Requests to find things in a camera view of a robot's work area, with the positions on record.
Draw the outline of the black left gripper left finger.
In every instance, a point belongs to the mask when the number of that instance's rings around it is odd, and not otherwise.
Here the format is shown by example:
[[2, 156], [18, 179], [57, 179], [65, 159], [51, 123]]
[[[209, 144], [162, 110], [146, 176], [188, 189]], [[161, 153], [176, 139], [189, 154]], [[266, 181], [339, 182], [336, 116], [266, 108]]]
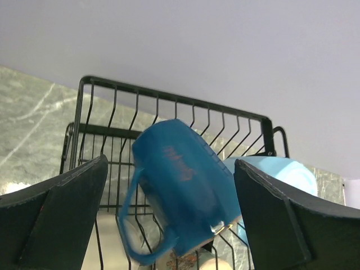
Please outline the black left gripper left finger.
[[1, 196], [1, 269], [81, 269], [108, 172], [100, 155]]

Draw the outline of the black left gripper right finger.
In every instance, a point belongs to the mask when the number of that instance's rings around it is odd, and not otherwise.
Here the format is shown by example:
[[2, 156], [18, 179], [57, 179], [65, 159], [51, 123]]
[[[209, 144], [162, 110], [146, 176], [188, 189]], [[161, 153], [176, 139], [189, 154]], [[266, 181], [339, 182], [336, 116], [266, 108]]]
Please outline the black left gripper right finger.
[[[359, 210], [310, 195], [237, 159], [234, 180], [255, 269], [359, 269]], [[288, 213], [295, 236], [275, 225]]]

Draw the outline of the light blue faceted mug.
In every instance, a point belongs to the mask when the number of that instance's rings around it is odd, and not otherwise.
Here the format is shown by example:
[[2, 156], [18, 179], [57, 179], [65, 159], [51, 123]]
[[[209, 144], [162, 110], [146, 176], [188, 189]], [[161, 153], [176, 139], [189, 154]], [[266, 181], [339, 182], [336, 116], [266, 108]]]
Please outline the light blue faceted mug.
[[[232, 201], [230, 204], [227, 205], [232, 215], [239, 216], [237, 219], [240, 219], [240, 226], [237, 228], [237, 235], [241, 239], [242, 242], [245, 243], [246, 246], [251, 247], [248, 242], [248, 237], [246, 234], [246, 229], [244, 225], [244, 221], [241, 219], [241, 212], [239, 203], [236, 197], [236, 189], [234, 186], [234, 178], [233, 174], [235, 172], [235, 161], [236, 159], [244, 160], [247, 163], [253, 165], [254, 167], [258, 168], [259, 170], [263, 171], [265, 174], [284, 182], [288, 185], [291, 185], [297, 189], [300, 189], [308, 194], [311, 194], [317, 197], [317, 182], [316, 178], [304, 165], [301, 163], [285, 158], [285, 157], [275, 157], [275, 156], [243, 156], [243, 157], [229, 157], [228, 159], [224, 160], [223, 163], [230, 171], [230, 180], [233, 184], [234, 191], [232, 191]], [[291, 220], [287, 215], [286, 211], [282, 211], [280, 216], [285, 218], [284, 220], [280, 221], [277, 224], [270, 225], [272, 233], [267, 232], [267, 234], [278, 234], [275, 233], [275, 228], [283, 228], [285, 229], [285, 236], [295, 236], [296, 233], [294, 232], [293, 225], [291, 224]]]

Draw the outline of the beige dragon print mug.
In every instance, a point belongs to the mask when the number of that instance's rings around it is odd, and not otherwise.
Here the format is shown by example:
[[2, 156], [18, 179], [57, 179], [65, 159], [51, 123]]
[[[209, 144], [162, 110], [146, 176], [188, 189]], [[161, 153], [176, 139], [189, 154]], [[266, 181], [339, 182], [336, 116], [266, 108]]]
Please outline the beige dragon print mug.
[[201, 248], [177, 258], [173, 251], [167, 252], [156, 261], [156, 269], [164, 270], [194, 270], [194, 269], [219, 269], [229, 270], [232, 267], [225, 260], [216, 258], [211, 252]]

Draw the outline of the dark blue scalloped mug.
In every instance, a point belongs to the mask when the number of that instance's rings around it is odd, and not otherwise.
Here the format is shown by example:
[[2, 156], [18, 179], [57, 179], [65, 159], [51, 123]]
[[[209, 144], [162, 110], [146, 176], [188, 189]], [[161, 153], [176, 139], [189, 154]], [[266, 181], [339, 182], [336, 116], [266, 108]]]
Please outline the dark blue scalloped mug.
[[[181, 257], [210, 242], [239, 221], [232, 201], [230, 171], [207, 142], [179, 119], [158, 122], [133, 142], [134, 173], [118, 227], [127, 254], [149, 266], [169, 250]], [[125, 219], [132, 195], [141, 188], [163, 230], [163, 241], [148, 254], [132, 246]]]

